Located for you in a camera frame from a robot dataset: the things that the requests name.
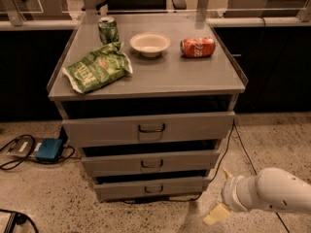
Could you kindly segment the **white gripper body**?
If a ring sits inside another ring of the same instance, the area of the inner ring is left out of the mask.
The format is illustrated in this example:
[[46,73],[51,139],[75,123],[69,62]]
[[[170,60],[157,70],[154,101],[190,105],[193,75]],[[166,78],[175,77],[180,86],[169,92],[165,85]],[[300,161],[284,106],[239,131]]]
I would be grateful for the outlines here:
[[234,212],[249,212],[243,201],[249,197],[249,179],[243,176],[229,177],[223,186],[221,195],[225,205]]

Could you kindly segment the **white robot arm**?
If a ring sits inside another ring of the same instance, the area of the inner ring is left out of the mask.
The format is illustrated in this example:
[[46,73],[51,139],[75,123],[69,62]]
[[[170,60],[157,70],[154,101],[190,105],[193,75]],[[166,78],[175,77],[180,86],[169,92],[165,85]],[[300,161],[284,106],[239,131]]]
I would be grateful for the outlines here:
[[283,169],[265,168],[250,177],[224,172],[222,201],[215,201],[203,219],[207,225],[220,222],[232,212],[250,210],[311,214],[311,185]]

